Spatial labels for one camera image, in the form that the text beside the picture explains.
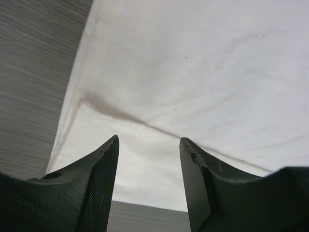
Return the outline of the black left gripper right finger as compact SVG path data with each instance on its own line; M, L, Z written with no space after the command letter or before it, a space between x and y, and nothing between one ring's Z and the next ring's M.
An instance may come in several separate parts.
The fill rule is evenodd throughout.
M180 140L180 159L191 231L308 231L308 167L284 167L260 177L188 138Z

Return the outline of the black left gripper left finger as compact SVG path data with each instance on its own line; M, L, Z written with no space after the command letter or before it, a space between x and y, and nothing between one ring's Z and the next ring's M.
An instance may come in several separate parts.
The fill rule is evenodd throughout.
M3 232L104 232L119 157L119 139L41 179L0 176Z

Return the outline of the white t shirt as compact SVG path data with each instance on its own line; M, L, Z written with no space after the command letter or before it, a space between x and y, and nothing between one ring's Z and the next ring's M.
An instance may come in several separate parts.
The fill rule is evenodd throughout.
M182 137L255 175L307 166L308 1L94 1L47 171L113 135L126 203L187 210Z

